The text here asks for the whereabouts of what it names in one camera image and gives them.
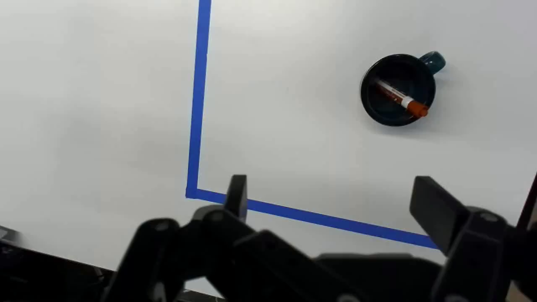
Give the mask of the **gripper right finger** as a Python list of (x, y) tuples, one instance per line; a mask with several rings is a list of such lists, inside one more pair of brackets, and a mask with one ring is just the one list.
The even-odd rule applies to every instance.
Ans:
[(506, 302), (512, 284), (537, 302), (537, 176), (515, 226), (462, 204), (429, 176), (414, 179), (409, 210), (446, 257), (433, 302)]

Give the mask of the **blue tape line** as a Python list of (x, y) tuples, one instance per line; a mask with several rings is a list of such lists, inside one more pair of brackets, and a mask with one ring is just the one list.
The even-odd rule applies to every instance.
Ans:
[[(223, 204), (226, 199), (224, 193), (198, 188), (200, 149), (203, 136), (203, 109), (207, 61), (209, 57), (211, 4), (211, 0), (199, 0), (185, 197), (189, 199), (209, 201), (215, 204)], [(248, 200), (248, 209), (286, 219), (308, 222), (314, 225), (355, 232), (385, 240), (392, 240), (424, 248), (437, 248), (432, 240), (426, 235), (402, 231), (396, 228), (373, 225), (366, 222), (353, 221), (251, 199)]]

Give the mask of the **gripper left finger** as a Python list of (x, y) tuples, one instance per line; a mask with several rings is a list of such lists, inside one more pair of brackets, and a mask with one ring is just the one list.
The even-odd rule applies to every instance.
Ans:
[(174, 302), (206, 278), (227, 302), (362, 302), (357, 287), (247, 216), (247, 176), (235, 174), (223, 205), (138, 226), (102, 302)]

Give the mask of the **orange capped marker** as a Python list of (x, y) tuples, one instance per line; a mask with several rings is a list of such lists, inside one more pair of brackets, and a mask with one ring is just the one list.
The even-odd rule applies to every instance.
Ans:
[(384, 94), (384, 96), (406, 109), (413, 117), (424, 118), (428, 115), (428, 106), (416, 101), (410, 96), (407, 96), (388, 82), (376, 79), (375, 85)]

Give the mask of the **dark teal mug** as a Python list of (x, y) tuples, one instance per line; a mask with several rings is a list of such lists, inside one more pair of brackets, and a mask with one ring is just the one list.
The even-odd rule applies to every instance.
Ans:
[(378, 60), (365, 72), (360, 84), (361, 103), (366, 113), (374, 121), (393, 128), (416, 122), (420, 118), (413, 117), (406, 109), (384, 96), (375, 85), (375, 80), (388, 82), (429, 109), (435, 99), (435, 74), (445, 66), (445, 58), (437, 51), (421, 57), (392, 54)]

